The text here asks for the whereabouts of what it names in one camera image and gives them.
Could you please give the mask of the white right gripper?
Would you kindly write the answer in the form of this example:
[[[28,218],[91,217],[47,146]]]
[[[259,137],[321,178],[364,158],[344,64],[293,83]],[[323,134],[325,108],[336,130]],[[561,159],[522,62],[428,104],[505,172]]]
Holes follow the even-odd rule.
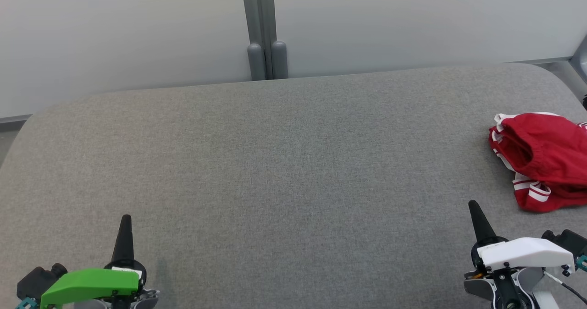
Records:
[[[468,202],[476,248],[472,251],[475,270],[465,275],[464,290],[490,302],[492,309],[557,309],[551,292],[536,291],[548,277],[562,284],[546,269],[575,272],[573,254],[546,239],[523,237],[498,242],[489,221],[476,200]]]

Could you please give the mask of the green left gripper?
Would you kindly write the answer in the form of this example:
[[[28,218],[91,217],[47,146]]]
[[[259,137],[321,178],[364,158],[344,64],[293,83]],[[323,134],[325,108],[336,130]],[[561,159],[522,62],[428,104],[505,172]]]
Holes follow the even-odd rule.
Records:
[[[111,262],[134,261],[132,218],[123,215]],[[144,288],[145,273],[139,270],[82,269],[67,273],[41,296],[42,309],[61,309],[72,303],[76,309],[153,309],[159,291]]]

